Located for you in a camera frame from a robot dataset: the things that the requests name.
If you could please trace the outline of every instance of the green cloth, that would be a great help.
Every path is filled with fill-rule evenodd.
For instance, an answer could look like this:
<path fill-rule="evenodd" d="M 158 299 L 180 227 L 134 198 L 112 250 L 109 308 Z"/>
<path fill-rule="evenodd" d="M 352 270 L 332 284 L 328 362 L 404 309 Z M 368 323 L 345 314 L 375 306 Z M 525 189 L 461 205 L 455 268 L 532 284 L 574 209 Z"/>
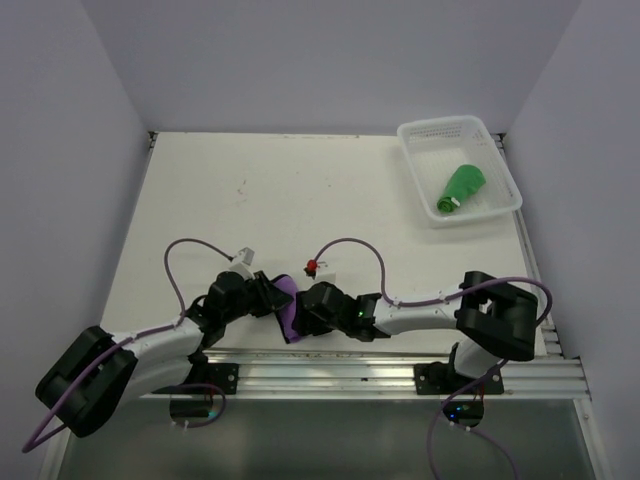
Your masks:
<path fill-rule="evenodd" d="M 449 179 L 438 200 L 438 210 L 451 213 L 487 183 L 482 171 L 474 165 L 462 165 Z"/>

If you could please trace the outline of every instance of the gray partition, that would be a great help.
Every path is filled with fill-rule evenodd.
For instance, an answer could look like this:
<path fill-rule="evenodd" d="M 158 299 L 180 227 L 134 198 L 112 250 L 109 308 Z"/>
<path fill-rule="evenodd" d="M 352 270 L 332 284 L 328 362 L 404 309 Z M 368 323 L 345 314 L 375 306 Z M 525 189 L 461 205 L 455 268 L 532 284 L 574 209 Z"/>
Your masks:
<path fill-rule="evenodd" d="M 236 400 L 213 425 L 170 427 L 168 401 L 123 407 L 98 433 L 69 443 L 61 480 L 425 479 L 425 439 L 438 403 Z M 588 480 L 594 475 L 574 404 L 488 402 L 483 431 L 512 453 L 522 479 Z M 505 457 L 483 439 L 436 430 L 446 479 L 512 479 Z"/>

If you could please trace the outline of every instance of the purple fabric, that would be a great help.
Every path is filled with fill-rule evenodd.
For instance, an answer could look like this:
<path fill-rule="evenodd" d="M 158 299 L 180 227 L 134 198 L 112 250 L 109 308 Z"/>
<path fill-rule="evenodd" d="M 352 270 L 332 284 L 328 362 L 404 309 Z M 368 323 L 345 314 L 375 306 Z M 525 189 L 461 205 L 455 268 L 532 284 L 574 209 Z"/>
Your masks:
<path fill-rule="evenodd" d="M 288 275 L 278 279 L 274 285 L 284 293 L 288 293 L 293 297 L 293 302 L 280 310 L 276 314 L 276 317 L 278 318 L 278 322 L 280 322 L 282 334 L 289 340 L 289 343 L 299 342 L 302 337 L 293 329 L 293 320 L 296 318 L 296 293 L 298 293 L 298 286 L 293 278 Z"/>

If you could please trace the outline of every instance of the basket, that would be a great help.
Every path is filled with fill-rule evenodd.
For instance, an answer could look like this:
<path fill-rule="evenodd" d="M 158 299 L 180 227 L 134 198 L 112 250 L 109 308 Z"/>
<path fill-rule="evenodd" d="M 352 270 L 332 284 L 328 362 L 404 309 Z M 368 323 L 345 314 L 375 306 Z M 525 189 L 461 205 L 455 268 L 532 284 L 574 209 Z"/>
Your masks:
<path fill-rule="evenodd" d="M 485 220 L 522 206 L 520 191 L 479 118 L 466 115 L 405 123 L 398 128 L 398 137 L 434 226 Z M 452 213 L 441 213 L 438 199 L 453 173 L 464 164 L 482 170 L 487 183 Z"/>

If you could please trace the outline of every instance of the white table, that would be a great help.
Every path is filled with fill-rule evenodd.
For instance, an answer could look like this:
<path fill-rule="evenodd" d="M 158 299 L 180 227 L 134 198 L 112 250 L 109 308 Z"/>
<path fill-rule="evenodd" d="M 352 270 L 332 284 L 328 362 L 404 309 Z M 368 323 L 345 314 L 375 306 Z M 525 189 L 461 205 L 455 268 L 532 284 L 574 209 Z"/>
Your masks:
<path fill-rule="evenodd" d="M 391 294 L 419 295 L 459 283 L 467 270 L 525 275 L 513 216 L 431 229 L 395 137 L 161 133 L 102 318 L 108 331 L 166 323 L 178 306 L 162 256 L 180 237 L 198 237 L 233 254 L 249 246 L 253 267 L 302 272 L 326 242 L 354 236 L 385 258 Z M 357 295 L 379 291 L 379 267 L 368 250 L 338 245 L 323 260 L 337 284 Z M 180 245 L 171 266 L 189 303 L 226 267 L 198 245 Z M 324 352 L 446 354 L 455 331 L 410 332 L 361 343 L 333 332 L 286 345 L 275 318 L 244 318 L 216 348 Z M 546 350 L 541 335 L 537 355 Z"/>

